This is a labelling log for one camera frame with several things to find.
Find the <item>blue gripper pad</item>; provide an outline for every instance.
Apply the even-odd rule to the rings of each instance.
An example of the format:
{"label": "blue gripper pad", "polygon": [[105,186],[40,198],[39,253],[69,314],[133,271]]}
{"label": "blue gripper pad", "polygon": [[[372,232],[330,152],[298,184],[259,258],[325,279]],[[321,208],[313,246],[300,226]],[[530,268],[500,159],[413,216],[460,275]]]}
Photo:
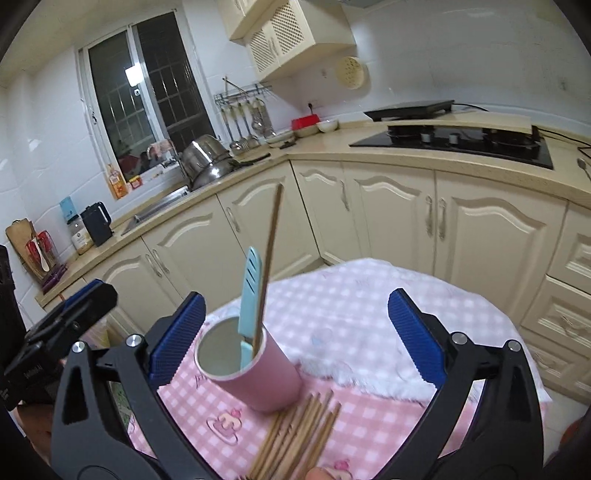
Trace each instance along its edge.
{"label": "blue gripper pad", "polygon": [[148,383],[154,389],[173,379],[187,350],[205,321],[205,299],[192,292],[175,312],[173,320],[152,350]]}

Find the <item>kitchen cabinet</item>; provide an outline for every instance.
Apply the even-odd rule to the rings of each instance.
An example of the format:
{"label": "kitchen cabinet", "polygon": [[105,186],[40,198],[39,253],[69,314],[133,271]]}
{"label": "kitchen cabinet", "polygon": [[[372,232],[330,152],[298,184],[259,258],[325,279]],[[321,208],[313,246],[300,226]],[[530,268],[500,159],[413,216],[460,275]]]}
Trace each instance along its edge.
{"label": "kitchen cabinet", "polygon": [[212,312],[240,296],[245,256],[216,196],[150,230],[143,239],[182,298],[199,292]]}
{"label": "kitchen cabinet", "polygon": [[484,296],[518,324],[550,265],[566,201],[439,171],[436,186],[435,276]]}
{"label": "kitchen cabinet", "polygon": [[550,388],[558,385],[572,391],[576,379],[582,378],[579,371],[581,365],[586,364],[586,359],[526,328],[521,327],[519,334],[527,345],[544,384]]}
{"label": "kitchen cabinet", "polygon": [[86,285],[86,281],[84,278],[79,278],[76,280],[72,285],[65,288],[56,298],[54,298],[51,302],[43,307],[47,313],[51,312],[54,308],[56,308],[61,302],[65,299],[70,298],[74,293],[80,290],[82,287]]}
{"label": "kitchen cabinet", "polygon": [[432,275],[433,171],[353,163],[345,177],[362,256]]}
{"label": "kitchen cabinet", "polygon": [[292,162],[320,255],[331,264],[361,258],[340,162]]}
{"label": "kitchen cabinet", "polygon": [[522,326],[591,358],[591,295],[546,277]]}
{"label": "kitchen cabinet", "polygon": [[119,298],[109,313],[109,322],[124,335],[146,333],[183,301],[141,238],[101,262],[84,278],[98,278],[114,286]]}
{"label": "kitchen cabinet", "polygon": [[245,36],[259,80],[289,76],[355,45],[338,2],[277,0]]}
{"label": "kitchen cabinet", "polygon": [[243,252],[253,246],[263,256],[278,183],[285,190],[271,264],[273,280],[300,273],[320,258],[291,164],[284,162],[217,194]]}
{"label": "kitchen cabinet", "polygon": [[217,0],[228,38],[244,37],[272,3],[273,0]]}
{"label": "kitchen cabinet", "polygon": [[548,274],[591,294],[591,210],[569,205]]}

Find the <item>light blue knife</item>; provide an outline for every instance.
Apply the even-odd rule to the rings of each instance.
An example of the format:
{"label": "light blue knife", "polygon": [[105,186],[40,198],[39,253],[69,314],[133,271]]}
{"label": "light blue knife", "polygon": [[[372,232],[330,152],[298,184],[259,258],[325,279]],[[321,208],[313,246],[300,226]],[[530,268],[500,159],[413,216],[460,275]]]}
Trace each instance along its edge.
{"label": "light blue knife", "polygon": [[238,319],[238,333],[244,337],[244,340],[240,342],[240,369],[245,368],[252,361],[252,341],[255,337],[256,313],[261,297],[261,275],[261,257],[254,247],[250,247],[244,268],[242,300]]}

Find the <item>black kettle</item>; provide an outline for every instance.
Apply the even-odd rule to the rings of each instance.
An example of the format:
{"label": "black kettle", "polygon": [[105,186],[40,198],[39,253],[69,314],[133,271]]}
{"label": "black kettle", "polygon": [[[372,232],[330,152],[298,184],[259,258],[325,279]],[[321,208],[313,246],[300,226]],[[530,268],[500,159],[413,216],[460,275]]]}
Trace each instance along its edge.
{"label": "black kettle", "polygon": [[113,236],[111,230],[111,217],[105,208],[103,202],[97,202],[94,205],[86,207],[86,210],[80,214],[84,226],[88,230],[92,241],[97,247],[104,244]]}

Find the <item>power cord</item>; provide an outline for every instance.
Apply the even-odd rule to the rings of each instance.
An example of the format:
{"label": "power cord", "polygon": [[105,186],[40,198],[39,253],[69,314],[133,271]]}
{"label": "power cord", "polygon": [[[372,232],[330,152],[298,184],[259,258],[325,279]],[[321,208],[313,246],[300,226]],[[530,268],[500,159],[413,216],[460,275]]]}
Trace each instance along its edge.
{"label": "power cord", "polygon": [[559,137],[563,137],[566,138],[567,140],[573,141],[573,142],[579,142],[582,143],[583,145],[586,145],[585,147],[577,147],[577,150],[579,150],[579,152],[581,152],[583,155],[585,155],[585,157],[587,157],[588,159],[591,160],[591,155],[589,155],[585,150],[589,150],[591,149],[591,144],[584,142],[583,140],[579,140],[577,138],[573,138],[573,137],[569,137],[568,135],[564,135],[558,132],[555,132],[553,130],[546,130],[545,128],[540,128],[538,127],[538,130],[542,131],[542,132],[547,132],[549,134],[553,134],[553,135],[558,135]]}
{"label": "power cord", "polygon": [[462,106],[470,106],[472,108],[475,108],[476,110],[482,110],[483,112],[489,112],[490,110],[487,110],[486,108],[483,108],[481,106],[478,105],[471,105],[469,103],[457,103],[457,102],[453,102],[454,105],[462,105]]}

